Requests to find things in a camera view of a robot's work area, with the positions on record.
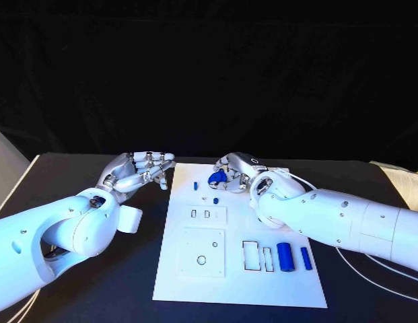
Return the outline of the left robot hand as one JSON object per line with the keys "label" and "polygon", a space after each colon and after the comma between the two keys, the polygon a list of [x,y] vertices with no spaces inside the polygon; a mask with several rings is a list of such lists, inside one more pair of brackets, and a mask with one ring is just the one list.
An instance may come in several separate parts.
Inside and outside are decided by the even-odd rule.
{"label": "left robot hand", "polygon": [[97,188],[109,192],[123,204],[148,183],[156,182],[168,190],[166,171],[176,165],[172,153],[142,151],[120,154],[103,170]]}

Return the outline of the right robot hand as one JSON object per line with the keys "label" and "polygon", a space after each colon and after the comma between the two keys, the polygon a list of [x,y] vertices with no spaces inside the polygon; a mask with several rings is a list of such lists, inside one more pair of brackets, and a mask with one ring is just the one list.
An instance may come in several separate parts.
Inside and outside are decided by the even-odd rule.
{"label": "right robot hand", "polygon": [[256,177],[267,170],[253,155],[243,152],[228,153],[214,165],[214,173],[208,179],[210,187],[243,193],[250,189]]}

